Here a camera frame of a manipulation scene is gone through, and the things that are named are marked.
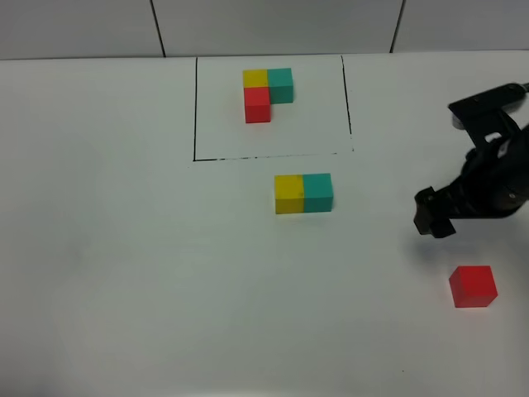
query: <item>wooden block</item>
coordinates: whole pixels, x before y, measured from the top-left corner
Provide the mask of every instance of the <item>wooden block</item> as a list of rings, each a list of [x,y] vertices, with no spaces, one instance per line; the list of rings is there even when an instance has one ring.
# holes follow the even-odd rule
[[[266,69],[244,70],[242,82],[244,88],[268,87],[268,71]]]
[[[275,213],[303,212],[302,175],[276,175],[274,185]]]
[[[457,308],[485,308],[498,296],[490,266],[459,266],[450,288]]]
[[[245,118],[247,123],[270,122],[272,107],[268,87],[245,88]]]
[[[303,176],[306,213],[325,213],[332,210],[334,194],[331,174],[305,174]]]
[[[269,69],[268,85],[270,87],[270,102],[273,105],[294,102],[292,69]]]

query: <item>robotic arm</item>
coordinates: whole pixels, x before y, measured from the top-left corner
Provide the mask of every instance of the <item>robotic arm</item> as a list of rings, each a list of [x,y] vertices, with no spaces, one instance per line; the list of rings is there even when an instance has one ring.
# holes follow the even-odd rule
[[[419,233],[447,237],[451,219],[505,218],[529,199],[529,125],[520,129],[507,114],[527,92],[529,84],[506,84],[448,106],[475,148],[451,184],[415,196]]]

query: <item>white surface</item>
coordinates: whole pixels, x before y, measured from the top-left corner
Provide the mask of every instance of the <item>white surface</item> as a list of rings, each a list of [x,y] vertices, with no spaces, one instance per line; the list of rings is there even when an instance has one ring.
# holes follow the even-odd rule
[[[407,0],[395,52],[527,50],[526,0]]]
[[[355,152],[195,163],[194,60],[124,62],[0,64],[6,395],[527,395],[528,209],[443,241],[412,216],[471,146],[446,104],[529,54],[347,57]],[[274,215],[305,172],[336,208]],[[460,264],[490,308],[454,309]]]
[[[294,102],[272,105],[272,121],[245,123],[242,71],[292,68]],[[196,158],[237,159],[350,152],[339,55],[200,58]]]
[[[162,56],[149,0],[2,0],[0,59]]]
[[[155,0],[167,55],[389,52],[401,0]]]

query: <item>white table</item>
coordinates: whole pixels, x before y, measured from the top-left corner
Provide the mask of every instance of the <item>white table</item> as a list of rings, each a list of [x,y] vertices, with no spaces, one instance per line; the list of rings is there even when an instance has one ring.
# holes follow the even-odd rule
[[[412,217],[413,195],[453,179],[471,147],[447,103],[529,80],[529,55],[344,61],[355,151],[195,162],[207,144],[193,134],[195,59],[0,63],[3,384],[59,397],[526,395],[527,209],[457,222],[443,241]],[[202,96],[208,62],[237,65],[199,60],[199,112],[226,100]],[[312,172],[331,172],[334,211],[274,215],[274,175]],[[493,267],[490,308],[454,309],[461,264]]]

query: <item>teal cube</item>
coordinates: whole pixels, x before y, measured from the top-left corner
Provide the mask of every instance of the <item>teal cube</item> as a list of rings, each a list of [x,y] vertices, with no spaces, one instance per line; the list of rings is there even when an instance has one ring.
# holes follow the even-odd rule
[[[273,105],[294,102],[292,69],[268,69],[268,85],[270,102]]]
[[[331,174],[306,174],[303,176],[305,212],[325,213],[332,210]]]

